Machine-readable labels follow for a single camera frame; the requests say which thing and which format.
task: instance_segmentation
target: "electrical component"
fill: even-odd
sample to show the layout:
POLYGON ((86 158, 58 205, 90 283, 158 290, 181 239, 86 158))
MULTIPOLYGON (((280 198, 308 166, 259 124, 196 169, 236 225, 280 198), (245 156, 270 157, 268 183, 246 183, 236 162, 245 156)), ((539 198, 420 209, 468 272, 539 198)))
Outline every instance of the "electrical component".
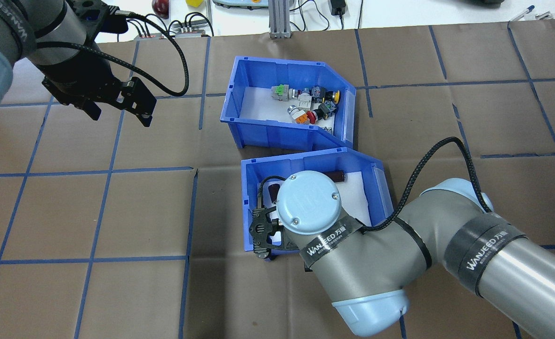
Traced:
POLYGON ((296 105, 288 107, 288 114, 294 119, 297 124, 309 124, 309 116, 305 110, 301 110, 296 105))
POLYGON ((333 16, 341 16, 346 13, 346 1, 345 0, 330 0, 330 13, 333 16))
POLYGON ((298 90, 290 88, 287 84, 280 84, 271 87, 271 98, 279 101, 290 101, 298 98, 298 90))

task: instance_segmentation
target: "wire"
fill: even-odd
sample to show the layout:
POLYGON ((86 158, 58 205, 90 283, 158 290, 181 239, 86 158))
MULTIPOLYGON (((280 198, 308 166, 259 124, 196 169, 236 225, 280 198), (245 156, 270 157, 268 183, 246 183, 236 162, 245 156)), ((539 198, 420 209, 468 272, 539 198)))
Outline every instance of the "wire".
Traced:
POLYGON ((361 15, 363 14, 363 0, 361 0, 361 6, 359 7, 359 23, 357 24, 357 29, 361 28, 361 15))
POLYGON ((212 36, 215 36, 215 30, 213 30, 212 24, 210 23, 210 20, 208 20, 208 18, 207 18, 204 14, 202 14, 202 13, 200 13, 200 12, 192 12, 191 14, 192 14, 192 15, 189 17, 189 26, 190 26, 190 27, 192 26, 192 19, 193 19, 194 17, 200 16, 200 17, 202 17, 204 20, 206 20, 206 22, 208 22, 208 26, 210 27, 210 32, 212 33, 212 36))
POLYGON ((300 29, 300 27, 298 27, 297 24, 295 24, 295 23, 292 22, 292 21, 290 21, 290 25, 294 25, 294 26, 296 27, 296 29, 297 29, 299 32, 302 32, 302 31, 303 31, 303 30, 300 29))
POLYGON ((181 28, 183 28, 183 23, 182 23, 181 21, 179 21, 179 20, 173 20, 173 21, 170 22, 170 24, 168 24, 169 30, 170 30, 170 28, 172 27, 172 24, 179 24, 179 26, 180 26, 181 28))
POLYGON ((271 179, 278 179, 278 180, 281 180, 281 181, 286 181, 286 178, 280 177, 280 176, 268 176, 268 177, 264 178, 263 181, 260 182, 260 185, 258 185, 258 192, 256 194, 256 208, 262 208, 263 207, 263 186, 265 185, 266 182, 268 182, 271 179))
POLYGON ((137 34, 139 35, 139 37, 142 37, 142 36, 141 36, 141 31, 139 30, 139 27, 137 27, 137 25, 136 25, 134 22, 136 22, 136 21, 135 21, 135 20, 127 20, 127 23, 128 23, 128 24, 131 24, 131 25, 133 25, 133 26, 135 27, 135 29, 137 30, 137 34))
POLYGON ((305 21, 305 15, 303 14, 303 9, 299 8, 298 11, 300 12, 300 19, 303 20, 303 31, 307 30, 307 22, 305 21))
POLYGON ((467 149, 464 146, 464 143, 458 137, 446 137, 445 139, 437 142, 436 145, 432 146, 432 148, 430 148, 428 153, 426 153, 426 155, 422 157, 422 159, 419 161, 418 165, 415 167, 415 170, 413 170, 413 173, 411 174, 409 181, 407 182, 407 186, 405 186, 405 190, 402 193, 401 199, 398 203, 398 206, 396 207, 396 210, 392 212, 392 214, 388 218, 386 218, 378 225, 371 226, 371 227, 367 227, 367 226, 361 227, 360 228, 361 232, 374 232, 374 231, 385 229, 388 225, 390 225, 390 223, 396 217, 398 217, 398 214, 400 214, 400 212, 404 208, 407 202, 407 199, 409 198, 409 194, 411 193, 411 189, 413 188, 413 184, 415 184, 415 180, 417 180, 419 173, 424 168, 428 160, 430 160, 430 158, 434 155, 434 153, 436 153, 437 150, 439 150, 439 148, 451 142, 454 142, 458 146, 459 150, 464 156, 464 160, 467 167, 467 173, 469 175, 469 181, 472 183, 474 193, 476 194, 476 198, 478 198, 478 202, 480 203, 480 206, 482 206, 482 209, 485 212, 487 213, 492 212, 489 206, 486 204, 486 202, 484 202, 484 198, 482 198, 482 192, 480 191, 478 176, 476 176, 476 169, 474 167, 474 163, 472 162, 472 158, 469 156, 469 153, 467 152, 467 149))
POLYGON ((329 30, 329 28, 330 28, 330 21, 329 21, 329 19, 327 19, 327 18, 325 17, 325 15, 323 15, 323 14, 321 13, 321 11, 319 10, 319 6, 317 6, 317 2, 315 2, 315 0, 306 0, 306 1, 303 2, 303 4, 301 4, 300 6, 298 6, 298 7, 296 7, 296 8, 293 8, 293 9, 290 9, 290 11, 295 11, 296 9, 301 9, 301 8, 302 8, 305 4, 307 4, 308 2, 313 2, 313 3, 314 3, 315 9, 317 9, 317 13, 319 13, 319 15, 320 15, 322 18, 324 18, 325 21, 327 22, 327 27, 325 27, 324 29, 322 29, 322 31, 329 30))
POLYGON ((154 13, 150 13, 150 14, 146 14, 146 15, 145 15, 146 19, 147 19, 149 16, 154 16, 154 17, 156 17, 158 20, 160 20, 160 22, 162 23, 162 25, 165 27, 165 32, 168 30, 168 27, 166 26, 166 24, 164 23, 164 20, 163 20, 161 17, 159 17, 158 15, 155 15, 154 13))

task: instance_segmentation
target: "electrical connector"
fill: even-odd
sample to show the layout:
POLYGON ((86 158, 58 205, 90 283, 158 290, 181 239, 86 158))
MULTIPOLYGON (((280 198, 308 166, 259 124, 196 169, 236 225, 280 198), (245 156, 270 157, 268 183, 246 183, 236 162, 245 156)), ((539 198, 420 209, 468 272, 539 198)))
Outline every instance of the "electrical connector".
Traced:
POLYGON ((334 16, 341 16, 346 13, 345 0, 330 0, 330 13, 334 16))

